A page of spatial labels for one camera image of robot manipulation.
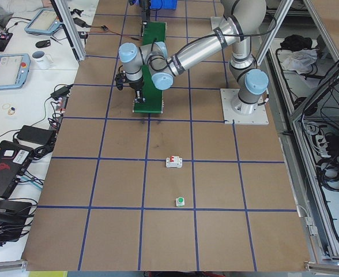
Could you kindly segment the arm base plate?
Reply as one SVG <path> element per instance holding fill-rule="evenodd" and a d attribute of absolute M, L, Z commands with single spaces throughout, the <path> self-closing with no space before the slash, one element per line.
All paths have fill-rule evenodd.
<path fill-rule="evenodd" d="M 211 17 L 210 24 L 212 32 L 218 38 L 223 38 L 234 34 L 233 27 L 224 17 Z"/>
<path fill-rule="evenodd" d="M 239 89 L 220 89 L 225 124 L 268 125 L 263 97 L 257 103 L 246 104 L 239 99 Z"/>

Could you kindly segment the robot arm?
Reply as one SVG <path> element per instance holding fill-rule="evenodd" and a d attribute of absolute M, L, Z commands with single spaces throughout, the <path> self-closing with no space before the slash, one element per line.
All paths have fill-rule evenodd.
<path fill-rule="evenodd" d="M 261 95 L 266 91 L 267 75 L 256 66 L 251 53 L 251 37 L 266 15 L 265 1 L 222 1 L 223 20 L 211 33 L 193 40 L 172 56 L 168 56 L 164 42 L 153 41 L 138 47 L 124 43 L 119 47 L 123 69 L 115 76 L 117 89 L 127 83 L 135 90 L 135 101 L 145 102 L 142 93 L 144 77 L 142 67 L 147 66 L 154 86 L 164 91 L 174 77 L 184 73 L 215 53 L 231 46 L 229 69 L 240 90 L 232 99 L 233 110 L 241 115 L 252 114 Z"/>

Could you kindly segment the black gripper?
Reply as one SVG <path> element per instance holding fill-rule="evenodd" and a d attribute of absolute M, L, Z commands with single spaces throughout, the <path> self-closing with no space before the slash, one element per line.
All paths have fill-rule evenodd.
<path fill-rule="evenodd" d="M 134 102 L 135 103 L 145 103 L 145 97 L 144 97 L 142 89 L 136 89 L 135 90 Z"/>

